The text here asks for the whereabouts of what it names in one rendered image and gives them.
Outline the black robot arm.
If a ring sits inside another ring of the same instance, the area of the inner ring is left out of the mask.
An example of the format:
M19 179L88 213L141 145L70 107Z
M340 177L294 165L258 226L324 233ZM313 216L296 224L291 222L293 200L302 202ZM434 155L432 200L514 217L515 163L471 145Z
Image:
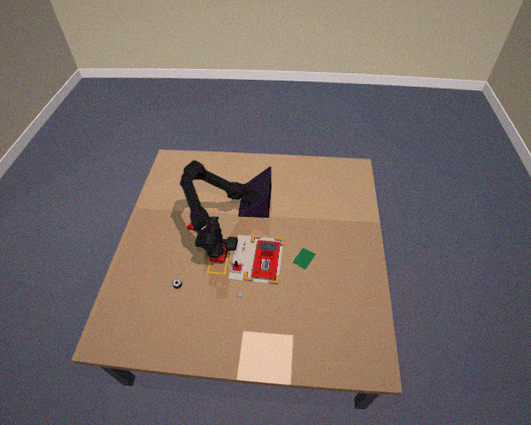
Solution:
M223 189L226 191L227 197L233 200L241 198L248 203L248 206L258 201L258 192L251 190L248 183L229 182L205 170L204 166L196 160L192 160L184 168L180 184L183 187L183 192L189 205L191 225L198 235L202 236L200 244L207 251L207 255L211 258L218 258L223 255L224 251L222 244L218 242L218 236L220 235L219 217L209 217L207 211L201 206L193 180L203 180ZM206 228L201 230L204 226Z

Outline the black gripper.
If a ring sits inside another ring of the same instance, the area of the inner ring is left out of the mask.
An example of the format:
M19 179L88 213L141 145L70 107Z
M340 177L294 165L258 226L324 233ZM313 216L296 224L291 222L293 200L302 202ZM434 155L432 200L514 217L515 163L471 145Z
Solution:
M223 235L221 234L221 230L220 230L220 235L218 236L218 242L226 245L226 248L225 248L226 254L227 254L227 251L235 251L237 243L238 243L238 238L230 236L228 239L222 239L222 236ZM202 248L202 245L200 244L201 240L202 240L202 236L197 235L196 240L195 240L196 247Z

